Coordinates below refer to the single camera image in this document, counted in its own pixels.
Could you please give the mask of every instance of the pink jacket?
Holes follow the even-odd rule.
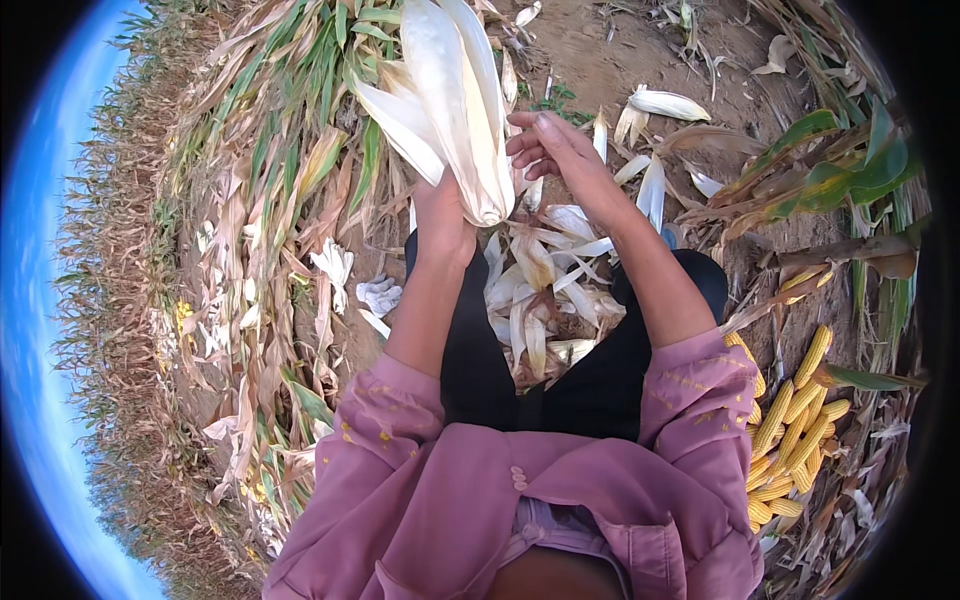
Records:
[[[483,598],[521,495],[583,505],[634,598],[746,598],[763,574],[744,477],[756,366],[719,331],[656,348],[637,444],[443,427],[440,382],[383,355],[348,384],[271,600]]]

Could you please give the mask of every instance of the black pants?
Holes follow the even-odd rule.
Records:
[[[407,277],[417,261],[417,232],[404,245]],[[727,300],[727,276],[704,254],[674,256],[697,285],[717,323]],[[453,310],[440,373],[446,422],[485,425],[500,431],[556,431],[591,438],[639,435],[640,393],[650,365],[650,339],[630,281],[617,265],[613,297],[627,307],[620,324],[549,390],[539,384],[516,395],[510,368],[487,318],[483,289],[488,266],[480,246],[467,267]]]

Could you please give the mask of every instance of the dirt ground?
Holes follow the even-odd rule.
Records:
[[[512,0],[494,0],[505,15],[513,18],[529,3]],[[729,62],[719,65],[720,79],[716,83],[715,98],[710,100],[710,83],[706,68],[699,64],[694,72],[671,48],[683,45],[676,28],[659,28],[650,16],[648,2],[630,2],[623,6],[630,11],[615,12],[607,17],[600,12],[602,4],[584,0],[542,0],[542,11],[527,27],[536,36],[534,50],[539,68],[530,71],[515,61],[522,78],[530,85],[534,98],[542,98],[546,79],[553,70],[554,84],[566,84],[576,94],[567,101],[567,109],[578,109],[596,114],[603,107],[607,121],[613,127],[628,96],[638,84],[647,84],[651,89],[683,94],[707,109],[711,125],[727,127],[757,137],[764,143],[772,143],[794,120],[814,108],[814,96],[807,77],[797,59],[787,64],[787,74],[756,77],[748,75],[750,69],[767,61],[767,48],[776,31],[754,16],[748,24],[740,25],[747,14],[744,0],[718,0],[703,5],[697,10],[700,39],[713,56],[724,56],[741,65]],[[608,42],[611,22],[613,35]],[[499,26],[488,24],[488,34],[495,36]],[[518,110],[526,109],[530,100],[521,99]],[[686,123],[677,119],[652,115],[647,131],[652,135],[665,136]],[[700,165],[707,175],[723,183],[737,179],[742,164],[741,156],[722,155],[718,152],[698,152],[686,155]],[[608,152],[611,172],[614,173],[625,160],[615,152]],[[675,157],[664,160],[667,177],[681,194],[703,201],[693,187],[683,164]],[[628,183],[624,189],[635,196],[639,180]],[[549,204],[569,204],[569,194],[559,180],[550,180],[544,187],[543,201]],[[681,205],[667,197],[664,219],[672,221],[682,212]],[[760,227],[756,233],[767,238],[775,250],[790,252],[826,244],[846,237],[847,225],[836,215],[791,216],[787,221],[772,226]],[[396,231],[387,246],[402,246],[407,230],[404,216],[396,224]],[[716,242],[719,231],[710,239],[690,243],[690,247],[704,250]],[[354,295],[354,287],[381,272],[394,276],[397,283],[404,281],[405,263],[401,253],[382,252],[363,243],[359,228],[354,228],[339,242],[355,252],[355,262],[347,289],[349,303],[346,314],[334,319],[333,356],[343,356],[335,371],[342,383],[356,372],[370,365],[382,350],[383,338],[363,319],[357,308],[360,306]],[[727,314],[730,314],[750,291],[755,276],[759,273],[757,259],[763,254],[755,242],[740,238],[730,243],[724,251],[724,269],[730,282],[730,299]],[[195,264],[192,256],[185,256],[184,264]],[[770,280],[760,286],[756,295],[772,296],[778,285]],[[313,319],[316,315],[315,298],[310,295],[294,295],[295,328],[304,342],[316,345]],[[829,360],[845,366],[853,363],[855,336],[852,330],[851,294],[848,270],[841,271],[830,284],[810,298],[804,299],[784,310],[782,351],[784,372],[796,370],[803,359],[806,347],[812,338],[817,323],[830,323],[835,330],[833,348]],[[392,315],[384,319],[392,323]],[[741,331],[752,349],[756,360],[768,380],[774,362],[772,343],[772,316],[764,317]],[[207,365],[200,365],[204,373],[214,373]],[[223,400],[218,395],[186,385],[181,378],[180,397],[185,397],[185,410],[200,427],[208,424],[216,406]],[[222,458],[228,457],[228,448],[219,448]]]

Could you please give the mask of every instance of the blue sky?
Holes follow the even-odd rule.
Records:
[[[47,73],[30,122],[4,182],[0,224],[0,364],[7,418],[37,496],[67,552],[103,598],[160,598],[149,568],[127,557],[96,522],[87,500],[87,465],[74,442],[85,434],[64,403],[71,382],[52,372],[58,336],[50,315],[58,297],[50,281],[64,177],[72,175],[77,142],[89,139],[91,109],[127,53],[107,44],[123,30],[135,0],[104,0],[66,40]]]

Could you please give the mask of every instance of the hand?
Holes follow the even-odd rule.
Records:
[[[417,211],[417,264],[465,269],[476,251],[476,227],[464,219],[460,186],[447,166],[437,187],[419,178],[414,189]]]
[[[511,124],[530,128],[507,142],[507,154],[516,156],[514,167],[527,171],[529,181],[545,175],[564,178],[573,199],[594,223],[611,229],[617,215],[632,203],[613,181],[607,166],[585,135],[554,112],[515,112]]]

